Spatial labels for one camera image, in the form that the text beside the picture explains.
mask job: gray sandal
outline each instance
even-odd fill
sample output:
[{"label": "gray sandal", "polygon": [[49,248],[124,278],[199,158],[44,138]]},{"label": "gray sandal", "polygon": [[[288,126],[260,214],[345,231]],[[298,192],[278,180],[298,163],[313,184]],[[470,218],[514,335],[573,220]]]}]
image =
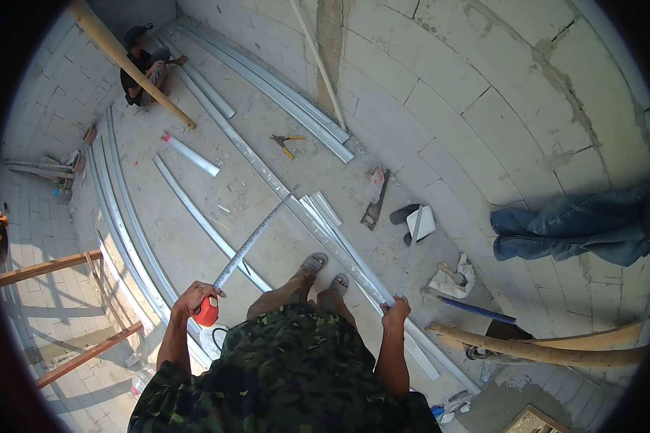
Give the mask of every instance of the gray sandal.
[{"label": "gray sandal", "polygon": [[327,264],[327,255],[322,253],[313,253],[305,258],[301,267],[307,271],[317,274],[322,268]]},{"label": "gray sandal", "polygon": [[342,297],[345,297],[345,293],[347,293],[347,289],[349,289],[349,279],[344,274],[337,274],[335,275],[335,278],[332,279],[328,289],[337,290]]}]

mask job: white pvc pipe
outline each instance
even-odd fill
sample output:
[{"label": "white pvc pipe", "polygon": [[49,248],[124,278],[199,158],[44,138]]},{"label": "white pvc pipe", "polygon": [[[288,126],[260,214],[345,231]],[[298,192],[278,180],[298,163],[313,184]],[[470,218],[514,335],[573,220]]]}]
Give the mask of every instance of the white pvc pipe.
[{"label": "white pvc pipe", "polygon": [[313,52],[313,56],[315,56],[315,62],[317,62],[318,64],[318,69],[320,69],[320,74],[323,76],[325,87],[327,88],[327,92],[330,94],[332,105],[335,107],[335,115],[337,116],[337,120],[339,121],[339,126],[342,127],[343,130],[347,130],[347,126],[345,125],[345,118],[342,116],[342,111],[339,109],[337,98],[335,98],[335,91],[333,91],[332,84],[330,83],[330,77],[327,75],[327,71],[325,70],[325,65],[323,65],[323,60],[320,58],[320,53],[318,53],[318,48],[315,46],[315,42],[313,42],[311,31],[308,30],[308,25],[306,24],[306,21],[303,19],[303,14],[301,13],[301,9],[299,8],[299,6],[296,4],[296,0],[289,0],[289,1],[291,2],[291,7],[294,8],[294,12],[296,13],[296,18],[298,18],[299,22],[301,23],[301,27],[303,28],[303,34],[305,35],[305,38],[308,40],[308,45],[311,46],[311,51]]}]

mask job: blue jeans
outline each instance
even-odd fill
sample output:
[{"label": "blue jeans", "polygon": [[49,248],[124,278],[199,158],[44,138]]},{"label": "blue jeans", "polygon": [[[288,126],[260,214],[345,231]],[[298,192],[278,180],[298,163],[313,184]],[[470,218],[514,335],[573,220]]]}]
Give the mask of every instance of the blue jeans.
[{"label": "blue jeans", "polygon": [[643,184],[616,193],[561,197],[540,213],[511,208],[491,212],[491,227],[499,235],[494,256],[505,261],[551,255],[564,261],[592,252],[630,266],[650,253],[650,238],[641,224],[648,197],[650,184]]}]

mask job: red tape measure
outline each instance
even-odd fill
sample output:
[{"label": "red tape measure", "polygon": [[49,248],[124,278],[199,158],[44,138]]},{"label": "red tape measure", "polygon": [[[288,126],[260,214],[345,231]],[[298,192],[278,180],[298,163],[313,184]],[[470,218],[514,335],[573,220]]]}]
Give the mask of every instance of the red tape measure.
[{"label": "red tape measure", "polygon": [[202,303],[199,304],[192,318],[195,320],[195,323],[201,326],[209,327],[214,325],[214,322],[219,318],[219,302],[217,301],[217,296],[212,294],[202,299]]}]

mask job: concrete floor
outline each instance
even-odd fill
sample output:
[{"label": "concrete floor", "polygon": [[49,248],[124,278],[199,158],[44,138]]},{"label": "concrete floor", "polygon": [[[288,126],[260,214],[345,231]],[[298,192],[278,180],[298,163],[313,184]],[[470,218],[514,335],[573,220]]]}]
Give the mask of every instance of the concrete floor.
[{"label": "concrete floor", "polygon": [[[227,66],[178,35],[169,35],[166,31],[164,35],[189,57],[202,75],[211,77],[217,91],[236,110],[230,123],[285,185],[301,184],[298,197],[316,191],[325,195],[343,221],[341,229],[344,234],[386,287],[394,292],[399,286],[407,259],[408,248],[402,242],[407,229],[403,225],[393,226],[388,215],[408,203],[417,202],[415,197],[391,178],[378,226],[373,231],[368,230],[359,223],[369,201],[366,195],[366,171],[381,163],[372,153],[353,137],[348,147],[355,158],[347,165],[342,164],[303,126]],[[213,224],[234,248],[243,243],[277,205],[278,199],[175,74],[171,75],[164,90],[170,92],[170,99],[195,120],[198,125],[196,129],[187,130],[160,106],[148,110],[129,107],[122,95],[113,104],[113,122],[123,172],[143,229],[175,290],[182,293],[196,279],[212,282],[226,265],[227,259],[166,185],[152,162],[155,153],[159,153],[198,208],[231,229],[229,231]],[[99,123],[97,130],[103,135],[104,149],[107,150],[104,121]],[[164,130],[208,161],[214,162],[216,158],[223,160],[225,165],[219,175],[212,179],[191,162],[179,157],[159,139]],[[295,159],[291,160],[269,139],[270,134],[303,135],[306,140],[287,143],[295,155]],[[231,212],[227,214],[217,205]],[[74,221],[80,247],[95,247],[94,230],[101,230],[104,234],[107,229],[99,212],[91,176],[77,182],[75,207]],[[307,255],[318,251],[324,252],[324,248],[284,209],[254,245],[247,255],[247,261],[272,287],[277,288],[288,280]],[[457,247],[441,227],[417,247],[406,295],[412,306],[411,319],[420,328],[433,321],[452,322],[463,329],[477,332],[485,331],[488,326],[489,321],[482,317],[469,315],[436,301],[422,302],[419,296],[419,288],[424,287],[436,273],[438,263],[453,265],[458,258]],[[312,293],[325,288],[336,273],[343,271],[338,263],[330,260],[319,274]],[[222,300],[219,323],[230,327],[244,320],[248,306],[257,299],[260,291],[243,274],[236,272],[226,283],[225,292],[228,298]],[[345,301],[356,318],[367,348],[377,356],[382,337],[380,316],[355,286],[347,292]],[[498,309],[481,281],[477,281],[467,301]],[[144,352],[141,353],[143,357],[151,355],[149,360],[152,362],[161,332],[155,330],[154,334],[138,350]],[[480,362],[468,361],[461,351],[439,347],[478,384]],[[442,369],[441,378],[431,382],[409,356],[407,364],[412,387],[426,394],[430,404],[442,404],[444,398],[463,389]]]}]

